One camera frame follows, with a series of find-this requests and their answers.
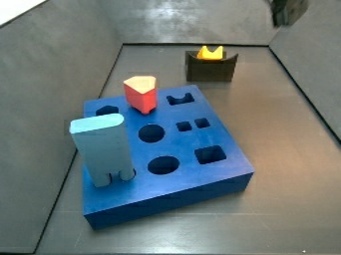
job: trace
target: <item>square hole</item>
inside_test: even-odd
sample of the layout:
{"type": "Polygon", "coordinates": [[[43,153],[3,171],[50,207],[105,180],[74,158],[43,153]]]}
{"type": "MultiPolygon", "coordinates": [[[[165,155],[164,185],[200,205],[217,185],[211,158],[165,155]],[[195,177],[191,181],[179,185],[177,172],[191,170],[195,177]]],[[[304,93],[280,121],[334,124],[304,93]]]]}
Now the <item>square hole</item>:
{"type": "Polygon", "coordinates": [[[208,128],[211,126],[208,118],[197,119],[196,124],[199,128],[208,128]]]}
{"type": "Polygon", "coordinates": [[[189,122],[177,123],[176,126],[177,126],[177,129],[180,131],[189,131],[189,130],[192,130],[192,125],[191,125],[189,122]]]}
{"type": "Polygon", "coordinates": [[[227,154],[219,145],[200,148],[195,153],[200,164],[215,163],[227,159],[227,154]]]}

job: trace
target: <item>light blue block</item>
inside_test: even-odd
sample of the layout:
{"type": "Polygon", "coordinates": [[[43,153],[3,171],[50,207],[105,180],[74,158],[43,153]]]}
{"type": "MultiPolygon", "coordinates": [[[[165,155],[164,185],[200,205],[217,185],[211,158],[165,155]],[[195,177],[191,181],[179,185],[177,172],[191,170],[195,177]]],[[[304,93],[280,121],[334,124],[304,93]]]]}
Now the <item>light blue block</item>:
{"type": "Polygon", "coordinates": [[[112,184],[110,173],[122,180],[136,176],[125,117],[110,114],[72,122],[70,133],[97,187],[112,184]]]}

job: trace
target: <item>blue foam block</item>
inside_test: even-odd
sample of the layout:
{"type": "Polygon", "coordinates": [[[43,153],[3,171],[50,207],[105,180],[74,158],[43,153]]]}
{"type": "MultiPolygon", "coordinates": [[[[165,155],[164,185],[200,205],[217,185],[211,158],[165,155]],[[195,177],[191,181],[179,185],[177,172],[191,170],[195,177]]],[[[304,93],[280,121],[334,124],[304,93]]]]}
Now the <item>blue foam block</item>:
{"type": "Polygon", "coordinates": [[[197,86],[158,91],[158,107],[126,97],[88,101],[85,116],[120,112],[128,122],[137,176],[96,187],[84,168],[85,216],[94,229],[244,190],[253,167],[197,86]]]}

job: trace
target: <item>gray floor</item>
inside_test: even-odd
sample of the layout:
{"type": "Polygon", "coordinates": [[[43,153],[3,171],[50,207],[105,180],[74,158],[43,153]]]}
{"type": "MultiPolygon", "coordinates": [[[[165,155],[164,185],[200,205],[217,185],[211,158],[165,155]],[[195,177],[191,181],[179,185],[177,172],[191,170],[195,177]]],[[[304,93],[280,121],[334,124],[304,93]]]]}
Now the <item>gray floor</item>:
{"type": "MultiPolygon", "coordinates": [[[[126,46],[105,97],[124,80],[187,84],[187,50],[126,46]]],[[[240,54],[232,84],[199,84],[255,168],[245,192],[96,232],[82,214],[77,157],[39,253],[341,253],[341,148],[268,48],[240,54]]]]}

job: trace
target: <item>yellow block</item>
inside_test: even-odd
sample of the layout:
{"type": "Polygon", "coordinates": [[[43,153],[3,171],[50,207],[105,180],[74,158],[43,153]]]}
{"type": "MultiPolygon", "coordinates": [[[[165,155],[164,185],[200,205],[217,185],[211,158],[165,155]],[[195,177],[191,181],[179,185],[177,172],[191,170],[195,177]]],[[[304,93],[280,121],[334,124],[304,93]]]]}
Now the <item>yellow block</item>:
{"type": "Polygon", "coordinates": [[[203,60],[221,60],[223,59],[223,46],[217,48],[215,52],[208,49],[208,46],[203,46],[197,53],[197,58],[203,60]]]}

